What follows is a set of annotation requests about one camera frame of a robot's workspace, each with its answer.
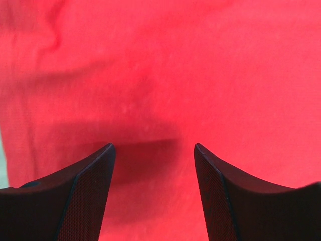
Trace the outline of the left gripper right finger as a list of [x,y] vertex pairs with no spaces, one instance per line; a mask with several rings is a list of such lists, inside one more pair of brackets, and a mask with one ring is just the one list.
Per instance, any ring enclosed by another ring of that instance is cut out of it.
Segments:
[[277,185],[201,144],[195,168],[209,240],[320,240],[320,183]]

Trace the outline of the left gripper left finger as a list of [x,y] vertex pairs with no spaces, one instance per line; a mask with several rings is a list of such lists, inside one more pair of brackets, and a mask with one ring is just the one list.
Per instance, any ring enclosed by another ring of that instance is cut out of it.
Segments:
[[110,143],[19,188],[1,189],[1,240],[98,240],[115,165]]

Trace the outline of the plain red t shirt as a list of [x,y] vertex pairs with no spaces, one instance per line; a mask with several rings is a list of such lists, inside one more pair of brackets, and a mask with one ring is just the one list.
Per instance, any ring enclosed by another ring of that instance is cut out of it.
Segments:
[[320,1],[1,1],[9,185],[117,157],[101,240],[206,240],[193,150],[320,180]]

